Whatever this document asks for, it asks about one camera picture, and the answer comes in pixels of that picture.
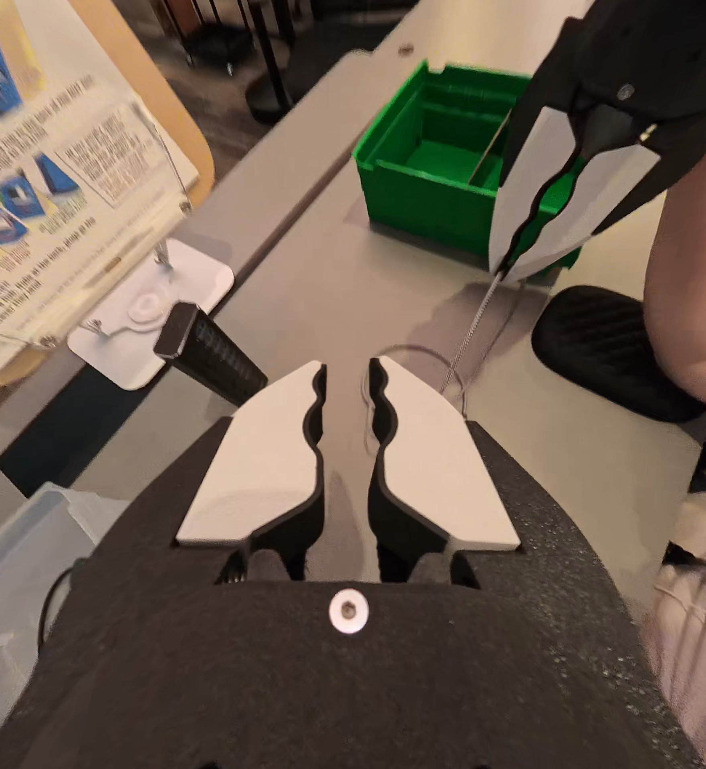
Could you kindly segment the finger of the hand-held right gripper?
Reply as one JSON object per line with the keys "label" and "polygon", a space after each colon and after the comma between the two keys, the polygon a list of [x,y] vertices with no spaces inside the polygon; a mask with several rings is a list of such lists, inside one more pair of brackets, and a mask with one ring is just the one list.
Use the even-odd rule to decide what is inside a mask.
{"label": "finger of the hand-held right gripper", "polygon": [[660,160],[659,154],[638,143],[590,159],[559,215],[516,262],[510,280],[528,277],[583,245]]}
{"label": "finger of the hand-held right gripper", "polygon": [[488,266],[507,280],[571,195],[578,140],[568,111],[543,107],[528,123],[516,107],[504,127],[498,190],[488,239]]}

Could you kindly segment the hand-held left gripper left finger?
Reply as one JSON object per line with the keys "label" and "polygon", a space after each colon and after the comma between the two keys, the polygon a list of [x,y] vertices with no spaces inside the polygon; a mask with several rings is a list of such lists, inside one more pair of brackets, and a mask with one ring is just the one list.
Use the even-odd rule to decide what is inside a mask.
{"label": "hand-held left gripper left finger", "polygon": [[290,578],[325,525],[319,441],[327,367],[318,360],[269,384],[239,407],[175,535],[180,547],[220,547],[244,560],[273,551]]}

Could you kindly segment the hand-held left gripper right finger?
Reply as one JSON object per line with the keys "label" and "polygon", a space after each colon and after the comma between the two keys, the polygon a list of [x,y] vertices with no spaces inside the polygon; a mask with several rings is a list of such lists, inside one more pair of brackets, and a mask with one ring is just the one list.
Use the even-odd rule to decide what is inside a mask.
{"label": "hand-held left gripper right finger", "polygon": [[468,422],[392,358],[368,365],[377,440],[367,493],[383,582],[407,582],[425,556],[515,552],[521,539]]}

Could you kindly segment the green plastic bin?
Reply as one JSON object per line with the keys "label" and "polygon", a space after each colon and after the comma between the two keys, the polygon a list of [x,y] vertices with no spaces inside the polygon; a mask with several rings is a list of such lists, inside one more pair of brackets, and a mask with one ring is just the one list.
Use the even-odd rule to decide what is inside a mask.
{"label": "green plastic bin", "polygon": [[370,221],[487,269],[508,115],[530,80],[421,62],[352,154]]}

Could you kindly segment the black usb hub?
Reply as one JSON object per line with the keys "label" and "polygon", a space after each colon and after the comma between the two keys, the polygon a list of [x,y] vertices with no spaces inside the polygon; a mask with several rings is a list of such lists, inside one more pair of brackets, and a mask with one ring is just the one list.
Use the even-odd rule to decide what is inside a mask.
{"label": "black usb hub", "polygon": [[194,303],[171,307],[154,353],[236,407],[268,385],[262,370]]}

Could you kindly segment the clear plastic bin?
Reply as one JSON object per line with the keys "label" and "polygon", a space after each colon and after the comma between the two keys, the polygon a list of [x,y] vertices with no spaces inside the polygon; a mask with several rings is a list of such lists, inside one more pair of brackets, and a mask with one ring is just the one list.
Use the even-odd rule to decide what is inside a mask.
{"label": "clear plastic bin", "polygon": [[50,586],[94,551],[127,505],[47,483],[0,527],[0,701],[18,697],[31,674]]}

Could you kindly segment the person's right forearm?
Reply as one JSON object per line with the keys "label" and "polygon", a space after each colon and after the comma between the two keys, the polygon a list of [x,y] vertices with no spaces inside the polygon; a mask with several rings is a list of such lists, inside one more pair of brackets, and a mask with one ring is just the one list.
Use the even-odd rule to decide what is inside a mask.
{"label": "person's right forearm", "polygon": [[706,155],[666,194],[643,304],[660,367],[706,404]]}

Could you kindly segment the black pole stand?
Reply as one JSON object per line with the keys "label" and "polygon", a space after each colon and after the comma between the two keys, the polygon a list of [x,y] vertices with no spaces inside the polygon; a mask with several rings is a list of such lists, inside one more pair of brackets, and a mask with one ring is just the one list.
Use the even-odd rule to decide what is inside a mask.
{"label": "black pole stand", "polygon": [[[265,73],[257,77],[244,92],[246,103],[252,117],[258,123],[269,127],[280,122],[294,106],[290,92],[282,79],[287,70],[278,65],[272,47],[271,38],[264,17],[263,1],[247,1],[252,17],[254,35],[265,65]],[[298,41],[289,1],[270,2],[278,27],[278,36],[292,52]]]}

